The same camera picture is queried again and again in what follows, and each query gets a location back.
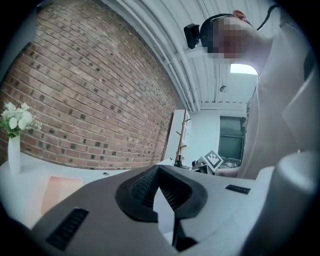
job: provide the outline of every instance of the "pipe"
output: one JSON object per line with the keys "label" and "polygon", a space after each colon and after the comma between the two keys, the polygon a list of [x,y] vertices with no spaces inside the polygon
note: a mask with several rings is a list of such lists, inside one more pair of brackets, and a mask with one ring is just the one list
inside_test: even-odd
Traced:
{"label": "pipe", "polygon": [[179,41],[177,40],[175,33],[172,31],[170,24],[168,24],[168,21],[162,15],[163,13],[160,13],[160,9],[157,8],[153,4],[153,2],[150,1],[150,0],[141,0],[141,1],[155,15],[157,20],[160,21],[160,23],[162,24],[163,28],[167,31],[167,33],[168,33],[173,45],[175,46],[175,48],[177,49],[178,53],[180,54],[182,64],[183,64],[183,66],[185,68],[185,73],[186,73],[186,75],[188,77],[189,84],[191,85],[192,95],[194,97],[194,101],[195,101],[195,104],[196,104],[197,111],[200,111],[200,103],[199,103],[199,99],[198,99],[197,89],[195,88],[192,71],[190,69],[188,60],[187,60],[187,58],[185,56],[185,53],[184,53],[184,50],[183,50],[182,46],[180,45]]}
{"label": "pipe", "polygon": [[[170,60],[168,59],[166,53],[164,52],[164,50],[162,49],[161,45],[158,43],[158,40],[155,38],[155,36],[152,34],[152,32],[149,30],[149,28],[145,25],[145,23],[132,11],[134,10],[134,8],[130,8],[127,6],[126,3],[124,3],[122,0],[117,0],[117,2],[142,26],[143,29],[145,29],[145,31],[148,33],[148,35],[151,37],[151,39],[153,40],[153,42],[155,43],[155,45],[158,47],[158,49],[161,51],[161,54],[164,56],[165,60],[170,63]],[[182,93],[182,103],[184,106],[188,106],[188,109],[195,111],[195,107],[193,105],[193,107],[190,107],[189,101],[186,97],[186,94],[184,93],[184,89],[180,83],[180,80],[177,76],[176,71],[174,70],[174,68],[169,64],[168,65],[177,84],[178,84],[178,88]]]}

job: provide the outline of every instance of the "person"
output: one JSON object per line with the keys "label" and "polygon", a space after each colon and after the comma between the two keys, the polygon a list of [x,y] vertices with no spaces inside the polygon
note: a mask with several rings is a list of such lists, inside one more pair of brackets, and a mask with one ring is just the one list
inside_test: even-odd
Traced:
{"label": "person", "polygon": [[283,10],[279,30],[272,38],[257,31],[239,10],[205,26],[209,32],[207,38],[203,36],[207,41],[202,46],[209,53],[231,63],[250,65],[258,74],[248,106],[241,166],[218,169],[216,174],[256,179],[261,169],[275,166],[281,158],[300,149],[282,113],[305,81],[305,59],[311,47]]}

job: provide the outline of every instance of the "brick wall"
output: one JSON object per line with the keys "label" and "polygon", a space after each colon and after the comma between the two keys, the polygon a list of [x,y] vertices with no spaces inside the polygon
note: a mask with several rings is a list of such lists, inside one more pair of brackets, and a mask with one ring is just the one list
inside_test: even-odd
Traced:
{"label": "brick wall", "polygon": [[[180,107],[146,43],[102,3],[60,0],[38,13],[36,38],[16,58],[0,104],[26,102],[42,129],[21,150],[60,165],[131,169],[162,160]],[[8,142],[0,133],[0,154]]]}

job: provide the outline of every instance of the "white wall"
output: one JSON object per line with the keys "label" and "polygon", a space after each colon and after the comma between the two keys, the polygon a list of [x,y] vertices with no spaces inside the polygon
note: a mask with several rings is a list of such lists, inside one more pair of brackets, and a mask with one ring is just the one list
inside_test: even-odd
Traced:
{"label": "white wall", "polygon": [[220,136],[220,115],[216,109],[201,110],[190,113],[192,122],[191,135],[187,147],[182,149],[182,161],[185,166],[192,166],[209,151],[218,152]]}

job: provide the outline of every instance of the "white desk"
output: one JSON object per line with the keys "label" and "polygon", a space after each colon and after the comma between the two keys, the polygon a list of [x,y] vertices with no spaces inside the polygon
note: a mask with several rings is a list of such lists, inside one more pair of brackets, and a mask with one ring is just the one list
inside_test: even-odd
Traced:
{"label": "white desk", "polygon": [[[159,164],[173,165],[169,159]],[[0,200],[7,214],[28,228],[41,218],[44,199],[51,182],[51,194],[55,193],[56,203],[75,192],[80,187],[128,170],[88,170],[49,163],[21,153],[21,173],[13,175],[8,162],[0,166]],[[46,203],[46,208],[53,206]]]}

